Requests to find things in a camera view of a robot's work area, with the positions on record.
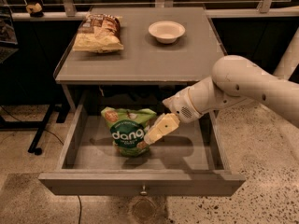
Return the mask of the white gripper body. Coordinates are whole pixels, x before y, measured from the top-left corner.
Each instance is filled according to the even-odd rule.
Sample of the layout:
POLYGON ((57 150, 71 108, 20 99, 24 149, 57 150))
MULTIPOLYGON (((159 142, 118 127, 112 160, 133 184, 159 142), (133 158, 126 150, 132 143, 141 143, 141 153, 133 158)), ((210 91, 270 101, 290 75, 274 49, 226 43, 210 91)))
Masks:
POLYGON ((202 114, 199 113, 192 104, 188 88, 164 99, 163 104, 183 123, 190 123, 202 117, 202 114))

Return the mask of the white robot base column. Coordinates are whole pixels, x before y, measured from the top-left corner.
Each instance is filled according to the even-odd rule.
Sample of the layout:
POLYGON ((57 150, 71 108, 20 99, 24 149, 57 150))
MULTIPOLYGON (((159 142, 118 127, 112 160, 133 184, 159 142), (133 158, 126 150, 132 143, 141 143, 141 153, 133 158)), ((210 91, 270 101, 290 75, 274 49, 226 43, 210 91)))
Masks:
POLYGON ((299 64, 299 28, 295 32, 289 46, 281 57, 274 75, 289 79, 299 64))

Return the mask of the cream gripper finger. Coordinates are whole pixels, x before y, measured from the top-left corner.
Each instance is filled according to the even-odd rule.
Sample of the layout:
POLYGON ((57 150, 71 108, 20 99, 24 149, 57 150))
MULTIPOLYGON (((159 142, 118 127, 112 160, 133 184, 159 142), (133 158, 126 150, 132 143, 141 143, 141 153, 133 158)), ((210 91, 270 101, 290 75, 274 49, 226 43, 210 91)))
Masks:
POLYGON ((144 141, 151 145, 178 128, 180 120, 173 113, 162 114, 149 128, 144 141))

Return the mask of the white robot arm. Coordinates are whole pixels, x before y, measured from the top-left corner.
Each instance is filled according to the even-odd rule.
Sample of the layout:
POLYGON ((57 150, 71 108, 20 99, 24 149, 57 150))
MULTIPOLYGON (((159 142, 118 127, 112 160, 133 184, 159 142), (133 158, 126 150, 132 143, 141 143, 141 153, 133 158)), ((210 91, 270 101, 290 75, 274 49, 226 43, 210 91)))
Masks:
POLYGON ((209 77, 163 100, 170 112, 157 118, 144 140, 151 145, 181 123, 240 105, 247 99, 267 106, 299 127, 299 84, 275 77, 244 57, 228 55, 215 62, 209 77))

